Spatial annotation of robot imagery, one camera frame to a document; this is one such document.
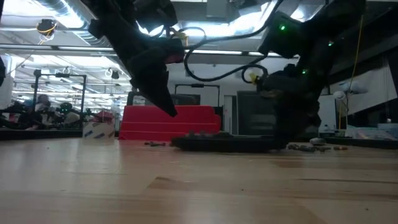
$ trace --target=wooden tabletop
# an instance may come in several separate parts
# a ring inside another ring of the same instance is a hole
[[[0,142],[0,223],[398,223],[398,152]]]

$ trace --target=red stepped platform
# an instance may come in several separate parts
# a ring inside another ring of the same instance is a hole
[[[156,106],[126,106],[119,140],[171,141],[189,131],[218,133],[221,119],[210,106],[175,106],[172,118]]]

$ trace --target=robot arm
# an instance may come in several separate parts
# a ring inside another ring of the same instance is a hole
[[[318,98],[339,52],[338,34],[359,21],[366,0],[334,0],[313,19],[299,22],[281,12],[275,12],[283,0],[278,0],[266,24],[253,34],[203,40],[195,46],[184,47],[179,39],[171,39],[170,28],[177,23],[170,0],[82,0],[98,17],[89,31],[97,38],[107,37],[115,52],[132,76],[131,84],[154,105],[171,116],[177,114],[167,89],[169,72],[166,63],[183,61],[189,74],[187,59],[193,49],[212,41],[246,38],[262,32],[258,51],[264,56],[275,52],[284,58],[300,56],[296,65],[283,71],[255,78],[258,92],[275,98],[277,116],[275,138],[288,141],[308,126],[320,125]],[[163,25],[167,37],[149,37],[140,26],[152,31]],[[237,68],[212,80],[195,77],[199,81],[213,81],[248,67]]]

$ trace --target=small debris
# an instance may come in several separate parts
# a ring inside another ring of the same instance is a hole
[[[335,146],[333,149],[334,150],[348,150],[348,147],[346,147],[346,146]]]
[[[310,143],[313,146],[324,146],[326,144],[326,141],[323,138],[313,138],[310,140]]]
[[[298,149],[299,151],[302,152],[315,152],[317,150],[316,147],[308,147],[308,146],[300,146]]]
[[[287,148],[290,149],[290,150],[298,150],[298,149],[299,149],[299,146],[296,145],[296,144],[289,144],[289,145],[287,146]]]
[[[150,147],[156,147],[156,146],[166,146],[165,142],[162,143],[154,143],[154,142],[145,142],[144,143],[146,146],[150,146]]]

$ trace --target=yellow cable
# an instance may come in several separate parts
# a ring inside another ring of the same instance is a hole
[[[356,64],[358,63],[358,55],[359,55],[359,46],[361,44],[361,36],[362,36],[362,28],[363,28],[363,16],[361,16],[361,23],[359,25],[359,35],[358,35],[358,44],[356,46],[356,54],[355,54],[355,61],[354,61],[354,69],[353,69],[353,74],[351,76],[351,81],[349,83],[349,88],[348,91],[351,91],[351,85],[353,84],[354,76],[355,76],[355,70],[356,70]]]
[[[42,33],[42,34],[45,34],[45,33],[48,33],[48,32],[53,31],[53,30],[57,27],[57,25],[58,25],[58,24],[55,24],[53,27],[51,27],[51,28],[48,29],[48,30],[40,31],[40,30],[38,29],[38,28],[39,28],[39,25],[37,24],[37,25],[36,25],[36,29],[37,29],[37,32],[40,32],[40,33]]]
[[[354,69],[353,69],[353,74],[351,75],[351,81],[349,82],[349,88],[348,88],[348,94],[347,94],[347,111],[348,111],[348,95],[351,91],[351,86],[354,81],[354,76],[355,76],[355,71],[356,71],[356,65],[358,63],[358,55],[359,55],[359,46],[361,45],[361,37],[362,37],[362,28],[363,28],[363,15],[361,16],[361,22],[359,23],[359,35],[358,35],[358,44],[356,46],[356,54],[355,54],[355,60],[354,60]],[[338,129],[341,129],[341,104],[340,104],[340,112],[339,112],[339,124],[338,124]]]

